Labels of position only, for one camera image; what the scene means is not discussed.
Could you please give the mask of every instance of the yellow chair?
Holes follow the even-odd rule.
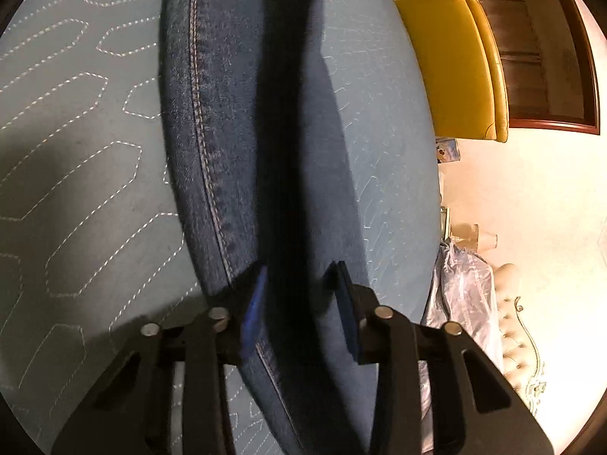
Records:
[[[502,60],[478,0],[397,0],[436,136],[508,140]]]

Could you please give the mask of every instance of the cream tufted upholstery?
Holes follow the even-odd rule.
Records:
[[[539,395],[546,384],[542,381],[543,365],[538,349],[521,321],[520,271],[512,263],[495,271],[495,293],[504,349],[504,376],[521,396],[533,415]]]

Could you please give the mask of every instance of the denim leg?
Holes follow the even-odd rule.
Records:
[[[209,303],[268,265],[244,381],[287,453],[362,454],[376,374],[348,355],[323,279],[343,259],[368,281],[322,0],[165,0],[163,18],[166,142]]]

